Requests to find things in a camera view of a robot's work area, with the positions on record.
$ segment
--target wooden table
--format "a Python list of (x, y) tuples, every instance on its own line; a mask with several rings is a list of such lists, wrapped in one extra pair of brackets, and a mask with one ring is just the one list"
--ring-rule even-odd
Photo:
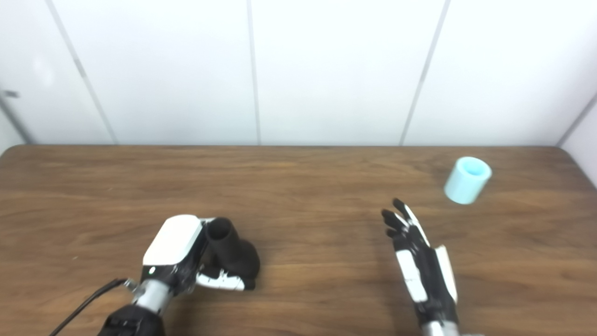
[[(462, 206), (457, 158), (494, 175)], [(597, 334), (597, 193), (557, 148), (18, 146), (0, 158), (0, 334), (47, 335), (163, 221), (227, 216), (257, 247), (254, 292), (173, 300), (170, 335), (419, 335), (379, 211), (411, 206), (450, 253), (463, 332)], [(96, 335), (116, 289), (62, 335)]]

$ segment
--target robotic hand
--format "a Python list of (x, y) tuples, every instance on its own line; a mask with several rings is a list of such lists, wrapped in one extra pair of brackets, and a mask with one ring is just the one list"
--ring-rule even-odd
[(456, 284), (445, 246), (431, 248), (417, 217), (395, 198), (400, 214), (383, 209), (398, 264), (424, 336), (460, 336)]
[[(208, 247), (214, 259), (201, 264)], [(239, 239), (228, 219), (193, 215), (168, 218), (145, 252), (141, 284), (123, 281), (134, 294), (132, 303), (112, 313), (99, 336), (164, 336), (162, 315), (172, 297), (191, 293), (195, 285), (254, 289), (259, 267), (255, 247)]]

